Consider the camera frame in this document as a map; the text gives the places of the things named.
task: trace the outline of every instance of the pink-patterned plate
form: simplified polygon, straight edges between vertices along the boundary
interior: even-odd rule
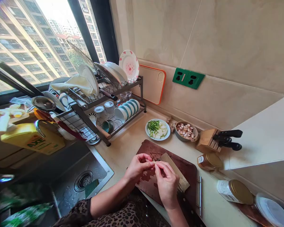
[[[127,79],[136,81],[139,76],[139,61],[135,53],[131,50],[125,50],[119,58],[119,66],[125,71]]]

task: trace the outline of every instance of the leopard print sleeve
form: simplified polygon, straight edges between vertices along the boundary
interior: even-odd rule
[[[80,227],[93,220],[90,212],[91,199],[79,201],[68,213],[60,218],[53,227]]]

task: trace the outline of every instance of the electrical outlet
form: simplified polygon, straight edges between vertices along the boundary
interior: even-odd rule
[[[204,77],[205,74],[177,68],[174,74],[173,82],[197,89]]]

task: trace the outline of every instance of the kitchen counter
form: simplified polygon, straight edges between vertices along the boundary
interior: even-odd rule
[[[115,172],[101,191],[108,189],[123,177],[126,168],[139,150],[141,143],[145,139],[148,139],[193,163],[197,167],[198,176],[202,177],[203,183],[202,220],[207,227],[257,226],[255,222],[246,217],[236,206],[226,201],[217,192],[217,178],[199,168],[197,165],[197,157],[202,155],[202,153],[195,149],[195,143],[184,143],[180,141],[174,133],[171,133],[169,138],[164,141],[154,141],[147,136],[145,133],[146,123],[154,118],[165,120],[167,116],[149,108],[147,109],[147,113],[142,113],[141,115],[142,116],[133,122],[132,125],[127,126],[126,130],[119,136],[116,135],[117,138],[111,142],[110,147],[107,147],[102,141],[95,146],[99,154],[102,155],[110,168]],[[151,202],[164,217],[167,216],[164,208],[152,201],[152,199]]]

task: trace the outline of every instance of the cutting board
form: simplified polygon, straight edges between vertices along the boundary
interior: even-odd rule
[[[166,79],[166,72],[162,69],[140,65],[139,75],[143,76],[143,98],[153,104],[159,105]],[[141,89],[135,86],[131,91],[141,96]]]
[[[137,154],[140,153],[149,154],[155,161],[159,161],[159,157],[162,154],[167,153],[190,184],[190,187],[185,191],[185,197],[189,201],[191,207],[196,207],[197,168],[194,164],[169,152],[168,150],[160,147],[159,145],[149,140],[144,140],[142,142],[142,145],[138,150]],[[145,171],[143,173],[143,176],[140,178],[140,181],[136,184],[136,187],[145,192],[154,201],[156,201],[160,205],[163,205],[158,191],[155,170]]]

